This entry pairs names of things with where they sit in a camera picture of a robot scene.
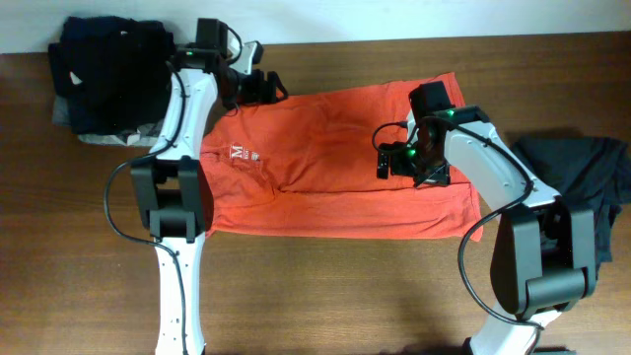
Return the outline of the red printed t-shirt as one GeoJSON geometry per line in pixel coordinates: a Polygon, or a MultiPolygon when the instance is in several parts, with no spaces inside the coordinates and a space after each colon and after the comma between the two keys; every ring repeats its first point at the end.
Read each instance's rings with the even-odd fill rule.
{"type": "Polygon", "coordinates": [[[247,106],[203,139],[214,231],[280,237],[442,239],[472,231],[476,189],[377,176],[375,142],[404,140],[416,81],[247,106]]]}

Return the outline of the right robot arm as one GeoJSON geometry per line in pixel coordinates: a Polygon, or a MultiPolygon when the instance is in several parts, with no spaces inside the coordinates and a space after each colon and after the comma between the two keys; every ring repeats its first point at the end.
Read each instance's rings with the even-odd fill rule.
{"type": "Polygon", "coordinates": [[[447,185],[449,170],[462,172],[491,211],[463,236],[457,267],[465,289],[487,314],[481,329],[461,345],[462,354],[539,354],[545,328],[596,288],[594,212],[569,203],[543,182],[502,141],[479,106],[451,103],[442,82],[408,95],[407,137],[382,143],[377,176],[412,178],[416,185],[447,185]],[[465,271],[472,235],[497,219],[490,265],[497,303],[486,305],[465,271]]]}

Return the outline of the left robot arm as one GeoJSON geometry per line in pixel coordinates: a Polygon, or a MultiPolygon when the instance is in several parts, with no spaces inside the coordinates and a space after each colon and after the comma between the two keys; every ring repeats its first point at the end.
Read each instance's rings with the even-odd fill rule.
{"type": "Polygon", "coordinates": [[[201,143],[211,111],[269,105],[289,96],[275,72],[257,69],[258,41],[244,42],[226,23],[200,18],[195,40],[170,59],[171,93],[157,142],[130,166],[141,216],[158,257],[158,354],[202,354],[200,267],[213,218],[201,143]]]}

